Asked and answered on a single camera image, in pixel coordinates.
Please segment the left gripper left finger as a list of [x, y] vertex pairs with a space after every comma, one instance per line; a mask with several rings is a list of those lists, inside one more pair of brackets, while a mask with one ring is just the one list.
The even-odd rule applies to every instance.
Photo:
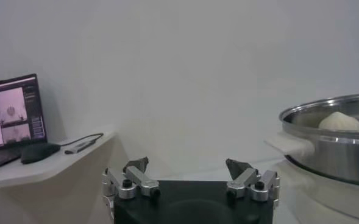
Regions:
[[148, 157], [144, 157], [128, 161], [122, 171], [106, 168], [102, 174], [104, 195], [131, 200], [136, 197], [139, 190], [142, 196], [149, 197], [151, 200], [159, 198], [160, 183], [145, 174], [148, 164]]

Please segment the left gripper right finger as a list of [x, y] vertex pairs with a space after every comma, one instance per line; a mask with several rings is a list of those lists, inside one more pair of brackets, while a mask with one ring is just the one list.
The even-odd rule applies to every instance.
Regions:
[[267, 170], [263, 174], [249, 163], [226, 159], [226, 166], [232, 177], [227, 182], [227, 198], [236, 201], [250, 196], [251, 200], [278, 203], [280, 198], [280, 177], [277, 172]]

